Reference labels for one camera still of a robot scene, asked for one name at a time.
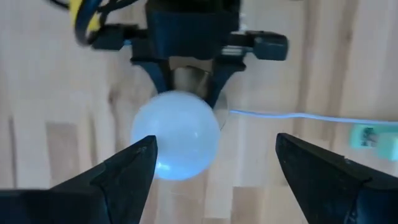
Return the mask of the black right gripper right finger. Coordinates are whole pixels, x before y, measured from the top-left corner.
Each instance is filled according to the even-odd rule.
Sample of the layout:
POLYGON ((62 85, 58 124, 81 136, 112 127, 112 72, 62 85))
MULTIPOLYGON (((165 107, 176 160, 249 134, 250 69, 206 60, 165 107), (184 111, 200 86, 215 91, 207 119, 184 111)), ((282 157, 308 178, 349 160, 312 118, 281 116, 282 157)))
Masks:
POLYGON ((398 224, 398 177, 287 133, 275 151, 308 224, 398 224))

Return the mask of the white lightbulb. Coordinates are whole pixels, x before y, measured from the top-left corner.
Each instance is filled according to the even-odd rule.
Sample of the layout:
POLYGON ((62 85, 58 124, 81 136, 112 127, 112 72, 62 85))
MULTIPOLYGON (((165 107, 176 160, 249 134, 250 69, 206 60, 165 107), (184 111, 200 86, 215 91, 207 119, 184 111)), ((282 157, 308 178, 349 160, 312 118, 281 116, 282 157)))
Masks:
POLYGON ((212 108, 199 96, 168 91, 151 98, 134 117, 130 143, 150 135, 158 148, 155 176, 187 180, 214 161, 221 129, 212 108))

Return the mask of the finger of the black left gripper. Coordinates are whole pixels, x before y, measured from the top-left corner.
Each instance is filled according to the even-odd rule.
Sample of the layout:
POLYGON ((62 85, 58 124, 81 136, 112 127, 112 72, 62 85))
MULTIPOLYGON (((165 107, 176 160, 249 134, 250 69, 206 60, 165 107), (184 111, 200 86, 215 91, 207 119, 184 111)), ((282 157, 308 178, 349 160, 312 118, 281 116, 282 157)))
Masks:
POLYGON ((171 69, 168 60, 157 58, 133 58, 133 65, 142 67, 152 80, 158 93, 172 89, 171 69))
POLYGON ((211 74, 208 94, 205 101, 211 108, 216 105, 218 97, 226 85, 227 81, 237 72, 243 72, 246 65, 240 61, 217 60, 213 65, 213 73, 211 74))

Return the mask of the metal lamp socket base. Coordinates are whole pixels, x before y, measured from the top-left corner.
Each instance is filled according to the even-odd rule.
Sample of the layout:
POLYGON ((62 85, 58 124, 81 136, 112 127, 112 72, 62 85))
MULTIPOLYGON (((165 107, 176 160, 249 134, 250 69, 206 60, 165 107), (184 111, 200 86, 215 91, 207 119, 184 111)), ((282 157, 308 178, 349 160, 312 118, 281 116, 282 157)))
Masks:
MULTIPOLYGON (((170 91, 186 91, 205 101, 211 74, 211 72, 193 66, 171 70, 172 89, 170 91)), ((226 94, 222 91, 212 110, 220 129, 223 129, 229 114, 229 106, 226 94)))

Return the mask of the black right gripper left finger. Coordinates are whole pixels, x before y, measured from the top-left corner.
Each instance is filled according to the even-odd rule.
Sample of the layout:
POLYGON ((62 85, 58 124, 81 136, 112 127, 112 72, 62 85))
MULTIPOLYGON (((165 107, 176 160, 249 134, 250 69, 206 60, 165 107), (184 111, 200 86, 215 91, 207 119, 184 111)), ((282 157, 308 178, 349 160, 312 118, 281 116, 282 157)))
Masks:
POLYGON ((139 224, 157 152, 146 136, 50 189, 0 190, 0 224, 139 224))

